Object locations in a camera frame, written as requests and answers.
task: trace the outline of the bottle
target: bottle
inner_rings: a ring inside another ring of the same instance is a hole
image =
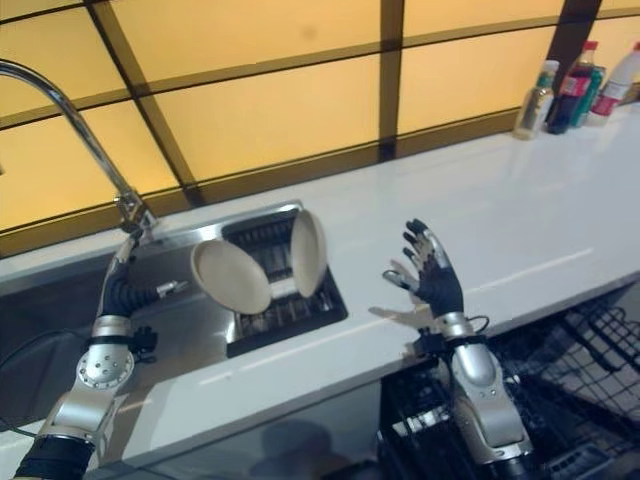
[[[591,105],[593,105],[596,95],[598,95],[598,90],[600,89],[600,85],[602,84],[602,80],[604,80],[606,72],[607,69],[604,67],[593,68],[593,71],[591,72],[591,83],[589,84],[589,88],[587,88],[587,93],[585,93],[580,99],[578,106],[571,116],[571,126],[573,128],[579,128],[584,125],[587,115],[589,115]]]
[[[624,57],[611,72],[609,80],[591,107],[587,125],[602,126],[607,123],[614,107],[624,98],[633,83],[634,74],[639,70],[640,42],[637,42],[633,51]]]
[[[546,60],[543,63],[536,86],[527,93],[522,108],[518,112],[516,125],[513,128],[514,137],[531,140],[540,131],[553,103],[551,85],[559,65],[556,60]]]
[[[565,133],[569,129],[571,115],[578,106],[582,97],[591,83],[593,71],[593,52],[598,42],[585,42],[582,54],[573,62],[571,68],[564,77],[558,98],[551,107],[551,113],[547,118],[547,131],[556,135]]]

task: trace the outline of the robotic arm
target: robotic arm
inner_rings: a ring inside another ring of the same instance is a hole
[[[412,249],[404,254],[416,267],[419,281],[387,270],[383,277],[409,290],[431,307],[439,334],[420,331],[419,354],[438,354],[448,365],[452,416],[467,448],[495,478],[538,478],[533,446],[518,410],[508,396],[502,368],[464,315],[462,288],[436,236],[419,220],[407,222],[404,238]]]
[[[78,362],[75,383],[49,413],[14,478],[82,479],[114,413],[114,399],[133,372],[129,318],[186,286],[176,281],[157,288],[129,285],[131,252],[141,235],[142,231],[131,234],[111,260],[89,348]]]

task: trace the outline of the kitchen counter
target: kitchen counter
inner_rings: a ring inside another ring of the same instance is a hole
[[[157,236],[300,199],[322,221],[349,317],[121,399],[118,456],[143,466],[398,369],[415,327],[429,320],[381,279],[391,259],[402,260],[408,219],[439,236],[467,314],[489,315],[494,333],[635,281],[638,134],[635,104],[602,129],[533,142],[494,135],[164,218]],[[122,238],[114,230],[0,260],[0,282],[113,251]],[[30,443],[0,435],[0,478]]]

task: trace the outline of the wire rack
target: wire rack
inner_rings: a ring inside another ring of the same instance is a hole
[[[252,219],[222,231],[223,237],[246,251],[264,269],[270,283],[291,279],[291,232],[296,211]],[[347,317],[347,310],[331,272],[314,295],[297,292],[274,299],[257,315],[236,314],[239,341],[229,345],[234,356],[275,341],[298,335]]]
[[[639,332],[597,299],[492,344],[567,443],[616,457],[640,447]]]
[[[550,478],[591,478],[571,468],[604,469],[638,452],[639,332],[624,310],[597,299],[490,340]],[[451,419],[442,364],[434,365],[383,381],[381,440],[392,447],[384,455],[402,457],[391,461],[409,465],[417,478],[487,478]]]

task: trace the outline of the faucet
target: faucet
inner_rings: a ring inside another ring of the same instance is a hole
[[[151,213],[149,207],[144,200],[142,200],[138,192],[124,179],[118,168],[109,158],[109,155],[107,155],[107,152],[105,152],[102,145],[100,145],[100,142],[89,128],[89,125],[87,125],[87,122],[78,110],[76,110],[69,98],[38,72],[19,63],[0,58],[0,75],[22,80],[37,88],[58,106],[62,114],[71,124],[71,127],[89,149],[95,161],[118,190],[114,202],[122,215],[122,221],[120,223],[122,230],[127,233],[132,233],[140,229],[144,232],[149,232],[157,223],[155,216]]]

